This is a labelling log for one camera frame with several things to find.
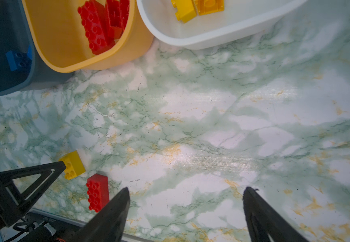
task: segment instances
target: blue bin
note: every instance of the blue bin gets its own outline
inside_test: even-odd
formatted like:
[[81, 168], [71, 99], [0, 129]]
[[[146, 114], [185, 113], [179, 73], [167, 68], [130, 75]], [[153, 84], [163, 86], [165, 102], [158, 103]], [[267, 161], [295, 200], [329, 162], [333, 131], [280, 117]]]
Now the blue bin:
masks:
[[[11, 50], [27, 53], [29, 48], [32, 54], [30, 71], [11, 71], [6, 53]], [[72, 72], [56, 72], [42, 61], [32, 41], [22, 1], [0, 0], [0, 95], [50, 88], [72, 75]]]

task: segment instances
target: yellow toy brick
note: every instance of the yellow toy brick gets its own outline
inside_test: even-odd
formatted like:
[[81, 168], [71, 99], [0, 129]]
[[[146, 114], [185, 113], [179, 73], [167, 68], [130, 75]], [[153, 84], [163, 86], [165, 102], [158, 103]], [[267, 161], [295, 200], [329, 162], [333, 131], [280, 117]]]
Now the yellow toy brick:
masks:
[[77, 151], [64, 155], [59, 161], [63, 161], [66, 166], [65, 178], [67, 180], [71, 180], [86, 171]]
[[224, 0], [194, 0], [199, 15], [212, 14], [225, 10]]
[[178, 8], [175, 13], [178, 21], [182, 20], [183, 23], [187, 23], [197, 16], [192, 0], [171, 0], [171, 2], [174, 8]]

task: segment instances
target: red toy brick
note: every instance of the red toy brick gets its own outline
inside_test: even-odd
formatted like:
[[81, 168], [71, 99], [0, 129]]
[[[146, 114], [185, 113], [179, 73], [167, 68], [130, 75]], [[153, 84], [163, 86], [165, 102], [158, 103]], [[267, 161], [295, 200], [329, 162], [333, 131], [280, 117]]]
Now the red toy brick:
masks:
[[105, 7], [102, 4], [96, 0], [86, 1], [78, 7], [78, 13], [93, 54], [99, 55], [115, 45], [114, 39], [106, 34]]
[[89, 209], [98, 213], [109, 202], [108, 177], [94, 174], [87, 179], [86, 186], [88, 187]]
[[119, 39], [127, 25], [129, 0], [106, 0], [105, 16], [108, 37]]

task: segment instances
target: green and white marble surface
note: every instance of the green and white marble surface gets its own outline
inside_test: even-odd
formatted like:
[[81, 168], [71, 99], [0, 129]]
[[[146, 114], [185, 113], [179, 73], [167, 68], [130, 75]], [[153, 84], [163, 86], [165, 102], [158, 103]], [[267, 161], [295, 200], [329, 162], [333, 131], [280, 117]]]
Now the green and white marble surface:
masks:
[[245, 242], [252, 186], [308, 240], [350, 241], [350, 1], [309, 0], [205, 50], [154, 40], [119, 67], [0, 97], [0, 171], [76, 149], [87, 172], [60, 176], [36, 208], [90, 220], [98, 172], [111, 197], [130, 190], [127, 234]]

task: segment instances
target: orange plastic container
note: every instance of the orange plastic container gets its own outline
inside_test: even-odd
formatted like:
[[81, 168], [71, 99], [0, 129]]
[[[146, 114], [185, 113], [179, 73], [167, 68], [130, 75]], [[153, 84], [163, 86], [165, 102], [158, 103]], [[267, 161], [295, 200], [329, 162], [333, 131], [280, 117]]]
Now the orange plastic container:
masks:
[[142, 56], [153, 35], [140, 17], [136, 0], [130, 0], [125, 31], [116, 45], [93, 55], [77, 8], [85, 0], [22, 0], [35, 47], [43, 61], [57, 72], [104, 70]]

